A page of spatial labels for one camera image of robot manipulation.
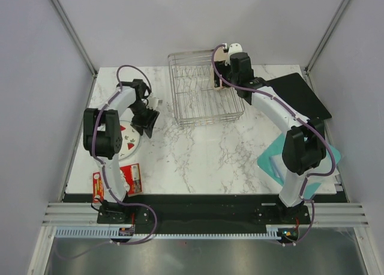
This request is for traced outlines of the pink and cream plate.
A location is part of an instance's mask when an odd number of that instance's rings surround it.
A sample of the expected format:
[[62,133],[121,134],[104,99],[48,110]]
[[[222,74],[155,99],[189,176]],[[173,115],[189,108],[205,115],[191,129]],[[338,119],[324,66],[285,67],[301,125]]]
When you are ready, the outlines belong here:
[[227,63],[227,59],[229,58],[228,51],[229,48],[227,47],[227,44],[224,43],[223,47],[218,48],[215,52],[212,53],[214,63],[211,64],[211,85],[215,91],[229,87],[217,76],[216,72],[214,71],[215,66],[219,74],[227,81],[230,81],[232,72],[230,65]]

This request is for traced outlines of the watermelon pattern plate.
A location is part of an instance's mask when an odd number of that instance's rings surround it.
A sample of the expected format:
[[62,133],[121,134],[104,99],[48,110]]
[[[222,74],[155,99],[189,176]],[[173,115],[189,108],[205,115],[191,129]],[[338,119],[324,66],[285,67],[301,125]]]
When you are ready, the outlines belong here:
[[140,134],[131,126],[131,122],[120,121],[122,134],[122,147],[119,152],[119,161],[131,157],[140,144]]

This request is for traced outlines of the metal wire dish rack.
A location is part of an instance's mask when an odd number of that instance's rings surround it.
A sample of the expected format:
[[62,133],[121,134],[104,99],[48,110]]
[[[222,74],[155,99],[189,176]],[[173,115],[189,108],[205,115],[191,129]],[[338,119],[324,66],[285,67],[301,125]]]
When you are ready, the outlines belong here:
[[244,113],[234,89],[214,86],[211,55],[208,49],[167,56],[173,110],[181,127],[231,122]]

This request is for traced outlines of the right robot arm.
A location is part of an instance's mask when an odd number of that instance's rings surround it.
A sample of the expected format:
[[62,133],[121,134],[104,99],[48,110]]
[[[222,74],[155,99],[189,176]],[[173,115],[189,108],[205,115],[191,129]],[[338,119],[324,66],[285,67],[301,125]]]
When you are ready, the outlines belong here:
[[325,141],[324,120],[330,118],[320,100],[299,73],[265,80],[256,77],[245,52],[212,60],[214,81],[236,90],[238,97],[266,115],[281,131],[280,159],[286,175],[275,206],[270,210],[281,223],[298,220],[308,209],[304,196],[309,177],[331,150]]

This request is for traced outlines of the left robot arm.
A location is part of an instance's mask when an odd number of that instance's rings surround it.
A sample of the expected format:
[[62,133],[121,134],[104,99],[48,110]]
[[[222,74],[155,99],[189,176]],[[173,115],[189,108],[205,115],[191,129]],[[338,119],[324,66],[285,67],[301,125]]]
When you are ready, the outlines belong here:
[[114,95],[99,108],[87,108],[83,113],[83,147],[89,151],[99,168],[103,197],[97,223],[128,223],[131,207],[124,204],[128,196],[126,180],[121,176],[119,152],[123,146],[120,116],[130,109],[131,126],[139,133],[152,137],[159,111],[147,108],[143,102],[151,94],[142,79],[120,82]]

